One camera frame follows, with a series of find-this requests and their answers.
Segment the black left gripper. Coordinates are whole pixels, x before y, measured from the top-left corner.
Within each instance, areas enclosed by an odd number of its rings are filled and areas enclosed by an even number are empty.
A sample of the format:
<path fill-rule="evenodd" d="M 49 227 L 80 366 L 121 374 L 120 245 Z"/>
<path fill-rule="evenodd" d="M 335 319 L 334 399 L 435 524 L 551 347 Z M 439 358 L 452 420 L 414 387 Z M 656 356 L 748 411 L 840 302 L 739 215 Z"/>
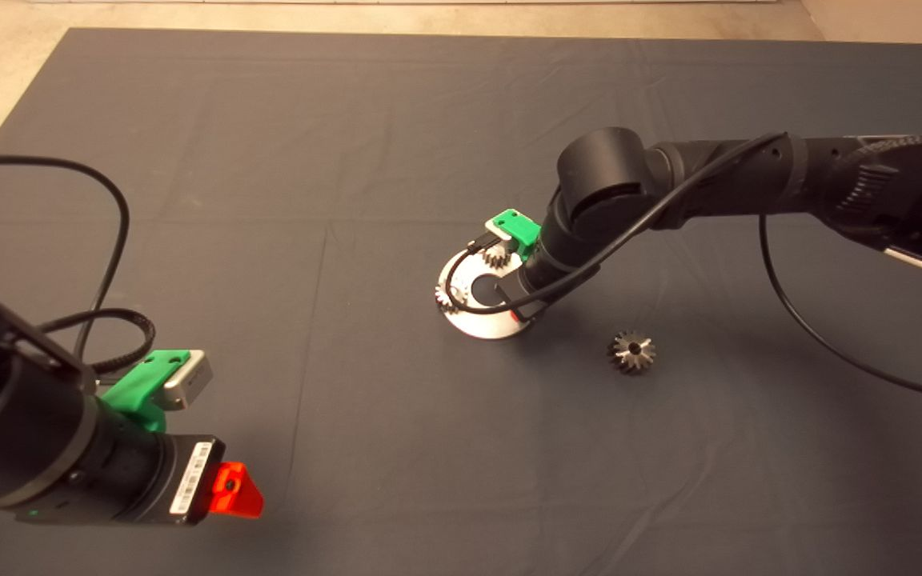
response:
<path fill-rule="evenodd" d="M 264 498 L 242 462 L 221 462 L 216 435 L 165 435 L 166 460 L 156 496 L 156 522 L 190 527 L 209 514 L 257 520 Z"/>

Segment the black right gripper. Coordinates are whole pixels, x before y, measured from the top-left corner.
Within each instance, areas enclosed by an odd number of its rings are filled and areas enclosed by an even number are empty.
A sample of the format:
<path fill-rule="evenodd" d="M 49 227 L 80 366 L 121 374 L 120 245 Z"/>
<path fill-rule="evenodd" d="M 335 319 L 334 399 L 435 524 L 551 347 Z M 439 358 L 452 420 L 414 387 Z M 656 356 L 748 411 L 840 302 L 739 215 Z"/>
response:
<path fill-rule="evenodd" d="M 590 267 L 574 280 L 566 280 L 577 266 L 566 266 L 549 254 L 533 254 L 515 272 L 509 272 L 497 281 L 496 296 L 500 298 L 501 305 L 509 307 L 516 323 L 531 323 L 557 300 L 599 273 L 600 267 Z"/>

